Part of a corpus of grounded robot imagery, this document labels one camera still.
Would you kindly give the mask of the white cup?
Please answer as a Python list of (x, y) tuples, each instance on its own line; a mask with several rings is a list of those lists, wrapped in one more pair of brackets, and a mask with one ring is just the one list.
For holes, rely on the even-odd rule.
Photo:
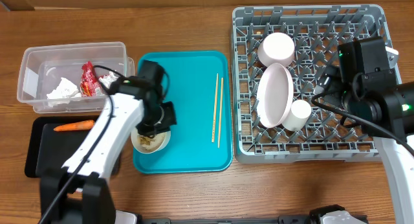
[(282, 126), (289, 131), (299, 131), (304, 127), (311, 113), (311, 105), (306, 100), (296, 100), (292, 103)]

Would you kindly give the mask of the orange carrot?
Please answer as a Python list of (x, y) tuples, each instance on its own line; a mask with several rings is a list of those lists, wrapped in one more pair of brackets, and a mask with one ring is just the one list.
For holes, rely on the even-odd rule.
[(83, 131), (93, 128), (95, 121), (84, 120), (81, 122), (75, 122), (70, 124), (60, 125), (54, 128), (54, 131)]

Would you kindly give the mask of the small bowl with food scraps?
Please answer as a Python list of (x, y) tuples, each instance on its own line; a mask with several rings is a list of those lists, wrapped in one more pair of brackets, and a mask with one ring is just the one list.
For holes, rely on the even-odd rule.
[(163, 150), (169, 143), (171, 132), (163, 132), (155, 135), (153, 138), (139, 135), (137, 129), (131, 132), (131, 142), (140, 153), (150, 154)]

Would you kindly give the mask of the red snack wrapper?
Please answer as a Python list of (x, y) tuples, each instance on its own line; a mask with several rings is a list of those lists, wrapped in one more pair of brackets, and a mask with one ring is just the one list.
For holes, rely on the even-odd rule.
[(90, 61), (82, 65), (80, 93), (82, 97), (103, 95), (102, 86), (98, 82), (93, 64)]

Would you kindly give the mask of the pink bowl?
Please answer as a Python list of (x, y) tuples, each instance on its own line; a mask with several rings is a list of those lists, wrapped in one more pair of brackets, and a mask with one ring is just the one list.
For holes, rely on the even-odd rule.
[(269, 34), (260, 44), (257, 55), (259, 61), (266, 67), (279, 63), (287, 67), (293, 62), (295, 44), (293, 39), (284, 33)]

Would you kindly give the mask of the large pink plate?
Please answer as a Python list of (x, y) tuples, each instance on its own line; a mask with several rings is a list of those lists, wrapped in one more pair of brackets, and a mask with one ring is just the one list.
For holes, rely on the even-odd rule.
[(260, 123), (266, 128), (280, 125), (290, 111), (293, 94), (290, 72), (280, 63), (268, 66), (259, 81), (256, 97)]

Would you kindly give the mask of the white tissue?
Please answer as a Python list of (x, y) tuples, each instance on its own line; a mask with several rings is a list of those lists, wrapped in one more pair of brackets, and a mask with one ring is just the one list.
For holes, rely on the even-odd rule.
[(110, 72), (109, 74), (100, 76), (98, 81), (104, 85), (105, 88), (110, 88), (111, 84), (115, 82), (118, 79), (117, 75), (115, 73)]
[(59, 104), (68, 104), (69, 98), (79, 98), (81, 93), (78, 87), (66, 78), (61, 78), (61, 82), (51, 93), (47, 94), (49, 99), (48, 106), (54, 107)]

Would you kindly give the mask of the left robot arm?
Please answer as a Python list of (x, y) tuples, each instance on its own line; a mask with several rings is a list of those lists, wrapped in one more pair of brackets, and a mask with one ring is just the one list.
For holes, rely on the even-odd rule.
[(115, 208), (109, 178), (133, 130), (153, 138), (177, 123), (173, 104), (164, 100), (167, 75), (144, 60), (137, 76), (120, 75), (105, 90), (105, 106), (80, 147), (59, 170), (41, 176), (40, 223), (140, 222), (140, 215)]

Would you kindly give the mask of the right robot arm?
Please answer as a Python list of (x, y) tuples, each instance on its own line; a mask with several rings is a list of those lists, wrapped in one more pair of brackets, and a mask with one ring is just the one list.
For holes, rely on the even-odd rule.
[(413, 83), (397, 82), (398, 52), (380, 36), (338, 46), (339, 65), (318, 80), (313, 105), (372, 137), (391, 191), (395, 221), (413, 222)]

